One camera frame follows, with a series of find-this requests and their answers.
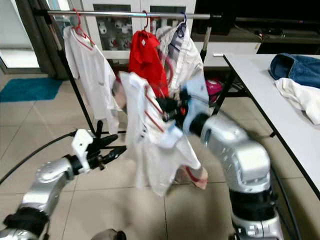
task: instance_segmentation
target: white cloth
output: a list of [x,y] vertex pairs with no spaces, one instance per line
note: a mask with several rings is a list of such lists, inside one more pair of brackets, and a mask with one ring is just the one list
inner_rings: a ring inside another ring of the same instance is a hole
[[170,95],[178,92],[185,81],[190,80],[199,72],[204,75],[204,64],[194,41],[190,38],[188,27],[183,28],[183,38],[179,38],[176,33],[181,24],[182,22],[177,27],[160,27],[155,34],[160,42],[162,64],[165,64],[167,56],[172,61],[173,78],[169,85]]
[[304,86],[292,79],[282,77],[275,81],[276,88],[281,95],[310,118],[313,124],[320,124],[320,89],[312,86]]
[[160,109],[147,80],[134,72],[120,72],[119,76],[127,97],[128,125],[125,144],[128,156],[137,164],[136,186],[143,187],[146,176],[152,190],[163,196],[181,165],[198,169],[200,163],[187,137],[174,122],[164,122],[161,113],[146,98],[145,87],[148,86],[148,96]]
[[120,109],[112,95],[116,79],[98,47],[91,46],[71,27],[63,31],[65,55],[75,79],[80,77],[89,104],[97,120],[106,119],[111,134],[118,132]]

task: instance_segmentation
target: white table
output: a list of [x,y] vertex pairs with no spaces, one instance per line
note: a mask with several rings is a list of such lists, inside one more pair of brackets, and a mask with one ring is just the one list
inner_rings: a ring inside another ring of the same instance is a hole
[[[320,126],[313,125],[280,95],[274,85],[275,80],[268,73],[274,57],[274,54],[224,55],[233,73],[242,81],[247,93],[320,199]],[[320,55],[311,57],[320,59]]]

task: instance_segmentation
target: table leg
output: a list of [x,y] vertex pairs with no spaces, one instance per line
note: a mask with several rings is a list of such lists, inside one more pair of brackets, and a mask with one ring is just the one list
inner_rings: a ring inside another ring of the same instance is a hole
[[226,80],[226,82],[225,82],[225,84],[223,86],[223,89],[222,89],[222,91],[220,93],[220,96],[218,97],[218,99],[215,102],[215,108],[213,110],[212,115],[216,115],[219,112],[219,110],[220,110],[220,108],[222,106],[222,103],[224,102],[224,100],[226,98],[226,95],[229,92],[229,89],[230,89],[232,83],[234,82],[235,78],[236,78],[236,76],[235,76],[234,72],[231,71],[228,79]]

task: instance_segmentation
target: glass cabinet door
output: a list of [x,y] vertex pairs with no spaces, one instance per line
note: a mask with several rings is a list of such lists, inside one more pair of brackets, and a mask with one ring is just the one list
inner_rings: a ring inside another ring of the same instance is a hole
[[[196,8],[196,0],[141,0],[141,11],[146,10],[148,13],[181,13],[193,14]],[[166,19],[166,18],[154,18],[149,23],[148,30],[153,34],[156,30],[163,26],[177,26],[183,19]],[[192,19],[186,21],[191,33]],[[147,20],[141,19],[141,26],[145,26]]]
[[[82,0],[84,11],[140,12],[140,0]],[[86,17],[89,33],[107,59],[128,59],[141,20],[131,17]]]

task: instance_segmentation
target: red shirt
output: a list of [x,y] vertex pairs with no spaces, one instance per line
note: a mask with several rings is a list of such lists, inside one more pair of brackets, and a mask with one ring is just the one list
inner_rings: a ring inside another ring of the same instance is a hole
[[132,37],[129,71],[146,79],[156,97],[163,97],[163,95],[168,97],[166,72],[157,51],[159,44],[158,39],[152,33],[137,31]]

